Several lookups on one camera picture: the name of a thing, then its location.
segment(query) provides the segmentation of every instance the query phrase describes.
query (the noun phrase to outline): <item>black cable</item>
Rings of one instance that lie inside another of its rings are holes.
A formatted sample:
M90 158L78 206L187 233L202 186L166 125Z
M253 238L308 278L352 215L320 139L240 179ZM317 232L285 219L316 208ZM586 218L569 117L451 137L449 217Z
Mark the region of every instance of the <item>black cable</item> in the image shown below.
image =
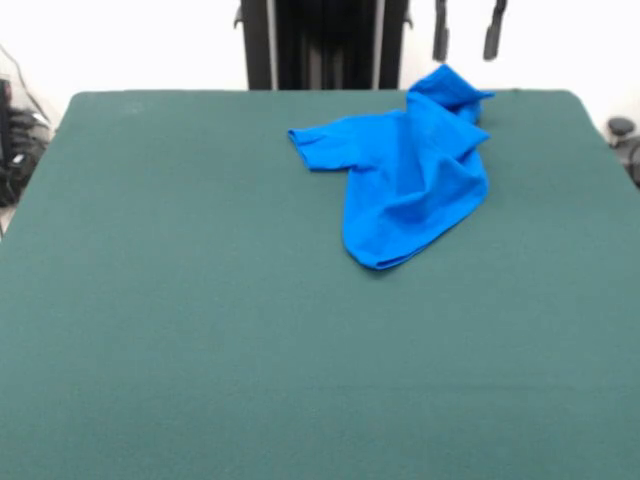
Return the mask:
M38 113L40 113L40 115L42 115L42 118L44 118L47 122L51 123L51 120L49 120L49 117L44 112L44 109L42 108L42 106L40 106L40 104L35 99L35 97L31 95L31 92L29 92L29 88L27 87L27 82L25 82L24 80L24 76L22 75L22 69L20 68L20 64L18 63L18 61L15 58L13 58L9 52L7 52L7 49L4 48L4 46L1 43L0 43L0 52L2 52L2 54L5 57L7 57L7 59L11 63L13 63L13 65L15 66L16 71L18 72L18 79L20 80L20 84L22 85L24 92L27 94L27 97L29 97L29 100L31 100L31 103L33 104L33 106L36 107L36 110L38 110Z

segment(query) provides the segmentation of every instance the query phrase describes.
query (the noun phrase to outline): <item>green felt surface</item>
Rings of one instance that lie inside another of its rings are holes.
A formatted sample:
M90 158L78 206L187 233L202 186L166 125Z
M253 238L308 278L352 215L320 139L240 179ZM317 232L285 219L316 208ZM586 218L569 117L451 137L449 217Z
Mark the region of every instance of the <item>green felt surface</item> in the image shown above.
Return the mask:
M400 92L76 97L0 246L0 478L637 480L637 193L502 92L489 197L391 271L286 130Z

